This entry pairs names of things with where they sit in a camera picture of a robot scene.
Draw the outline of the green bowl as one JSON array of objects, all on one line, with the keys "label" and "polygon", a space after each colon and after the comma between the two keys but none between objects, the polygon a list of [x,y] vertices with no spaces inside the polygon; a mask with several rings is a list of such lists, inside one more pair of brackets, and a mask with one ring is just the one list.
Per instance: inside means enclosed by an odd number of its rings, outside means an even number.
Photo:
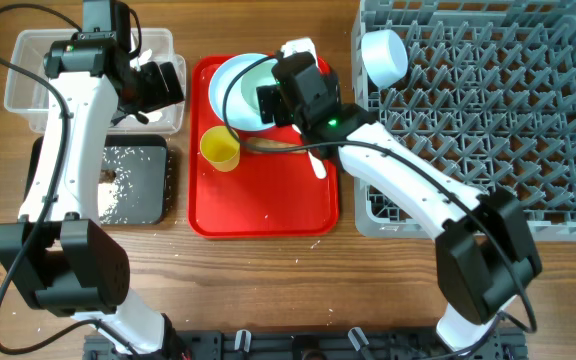
[{"label": "green bowl", "polygon": [[241,78],[241,93],[245,102],[253,112],[260,114],[257,88],[274,85],[276,80],[272,75],[273,64],[263,63],[249,70]]}]

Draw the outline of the light blue bowl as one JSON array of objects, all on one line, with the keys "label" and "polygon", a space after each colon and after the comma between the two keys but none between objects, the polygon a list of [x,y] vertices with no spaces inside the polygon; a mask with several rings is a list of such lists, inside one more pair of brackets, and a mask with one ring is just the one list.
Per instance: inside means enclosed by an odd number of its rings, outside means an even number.
[{"label": "light blue bowl", "polygon": [[388,88],[403,79],[409,60],[400,36],[392,30],[366,33],[361,40],[363,65],[378,88]]}]

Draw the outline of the white napkin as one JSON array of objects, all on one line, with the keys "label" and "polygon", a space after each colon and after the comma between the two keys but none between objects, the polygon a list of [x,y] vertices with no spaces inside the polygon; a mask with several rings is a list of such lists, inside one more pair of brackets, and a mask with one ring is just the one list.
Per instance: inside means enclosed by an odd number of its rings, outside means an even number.
[{"label": "white napkin", "polygon": [[[147,49],[143,51],[136,59],[130,61],[132,68],[139,70],[142,65],[145,65],[150,61],[152,57],[152,50]],[[148,123],[156,123],[161,120],[163,113],[161,111],[152,111],[149,113],[144,113],[144,116],[148,119]]]}]

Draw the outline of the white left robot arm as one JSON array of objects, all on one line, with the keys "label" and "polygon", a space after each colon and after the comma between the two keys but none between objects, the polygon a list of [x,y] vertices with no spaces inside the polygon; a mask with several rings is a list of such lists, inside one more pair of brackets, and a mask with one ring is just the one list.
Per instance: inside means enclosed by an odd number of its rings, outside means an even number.
[{"label": "white left robot arm", "polygon": [[45,54],[37,82],[49,93],[47,126],[18,217],[0,224],[0,291],[15,287],[30,308],[94,327],[126,356],[186,359],[170,319],[130,288],[128,256],[99,220],[108,129],[184,98],[171,63],[133,66],[141,46],[133,9],[87,1],[74,34]]}]

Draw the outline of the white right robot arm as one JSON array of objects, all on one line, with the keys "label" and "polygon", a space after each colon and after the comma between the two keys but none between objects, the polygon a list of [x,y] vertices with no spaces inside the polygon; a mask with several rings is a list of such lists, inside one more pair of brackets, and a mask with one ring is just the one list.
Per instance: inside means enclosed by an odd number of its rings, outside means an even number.
[{"label": "white right robot arm", "polygon": [[520,201],[455,180],[397,141],[375,116],[342,103],[333,71],[309,52],[273,55],[274,84],[259,90],[262,118],[294,126],[301,149],[334,160],[416,220],[434,242],[438,285],[447,308],[436,333],[451,350],[471,352],[514,300],[536,318],[526,288],[542,262]]}]

